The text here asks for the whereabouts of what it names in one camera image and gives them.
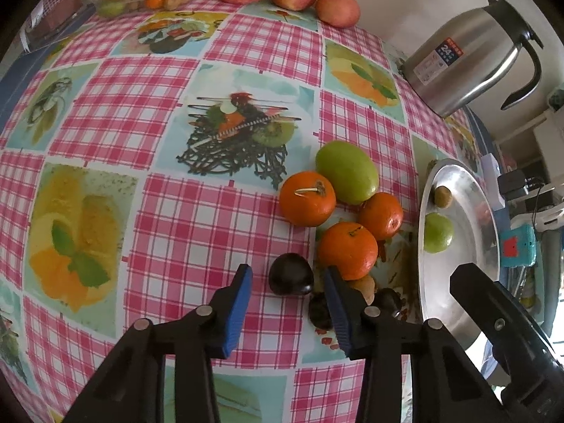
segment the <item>label sticker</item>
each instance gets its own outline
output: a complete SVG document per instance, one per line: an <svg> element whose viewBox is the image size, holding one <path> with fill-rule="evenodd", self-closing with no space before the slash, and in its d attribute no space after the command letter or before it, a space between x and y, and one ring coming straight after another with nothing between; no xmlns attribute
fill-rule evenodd
<svg viewBox="0 0 564 423"><path fill-rule="evenodd" d="M447 38L435 50L431 51L413 69L413 72L419 78L419 81L426 86L463 54L462 49L451 38Z"/></svg>

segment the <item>stainless steel kettle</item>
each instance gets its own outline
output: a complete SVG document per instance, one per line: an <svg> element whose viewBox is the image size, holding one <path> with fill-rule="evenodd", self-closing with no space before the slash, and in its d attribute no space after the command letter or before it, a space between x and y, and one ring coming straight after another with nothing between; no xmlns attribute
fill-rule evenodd
<svg viewBox="0 0 564 423"><path fill-rule="evenodd" d="M501 106L506 110L537 87L539 56L528 40L542 42L505 0L488 0L449 20L403 65L411 87L436 114L447 117L497 83L524 47L535 66L533 78Z"/></svg>

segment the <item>kettle handle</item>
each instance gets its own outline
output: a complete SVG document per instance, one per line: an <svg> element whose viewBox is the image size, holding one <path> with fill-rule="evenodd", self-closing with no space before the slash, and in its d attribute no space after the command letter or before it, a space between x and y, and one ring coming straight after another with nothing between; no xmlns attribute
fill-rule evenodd
<svg viewBox="0 0 564 423"><path fill-rule="evenodd" d="M540 60L539 60L539 56L537 55L537 52L535 51L535 48L531 45L531 43L528 42L528 40L524 36L521 37L521 45L523 45L525 50L531 56L532 63L535 66L535 74L524 87L522 87L518 91L513 92L509 97L507 97L507 99L503 102L503 105L501 106L502 111L505 111L507 108L510 108L513 105L517 105L521 100L523 100L532 91L534 91L535 87L539 85L540 77L542 76Z"/></svg>

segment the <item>kettle lid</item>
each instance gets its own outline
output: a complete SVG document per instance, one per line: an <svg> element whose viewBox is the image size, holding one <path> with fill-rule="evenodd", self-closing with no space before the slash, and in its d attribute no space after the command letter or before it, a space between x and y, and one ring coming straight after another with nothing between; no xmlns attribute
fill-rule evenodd
<svg viewBox="0 0 564 423"><path fill-rule="evenodd" d="M542 41L512 5L505 0L488 0L482 8L507 32L514 44L521 44L523 38L534 40L543 48Z"/></svg>

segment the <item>silver tray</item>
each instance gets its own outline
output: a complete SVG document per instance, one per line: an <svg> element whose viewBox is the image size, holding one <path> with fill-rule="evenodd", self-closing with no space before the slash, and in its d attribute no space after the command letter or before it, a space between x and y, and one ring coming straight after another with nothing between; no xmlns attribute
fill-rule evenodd
<svg viewBox="0 0 564 423"><path fill-rule="evenodd" d="M431 192L446 186L452 204L437 208ZM449 217L454 226L450 246L431 254L423 249L425 215L437 212ZM474 176L458 161L443 159L433 167L421 200L417 244L419 296L423 319L438 318L466 350L480 329L450 295L450 275L460 264L475 263L492 280L499 277L499 244L490 206Z"/></svg>

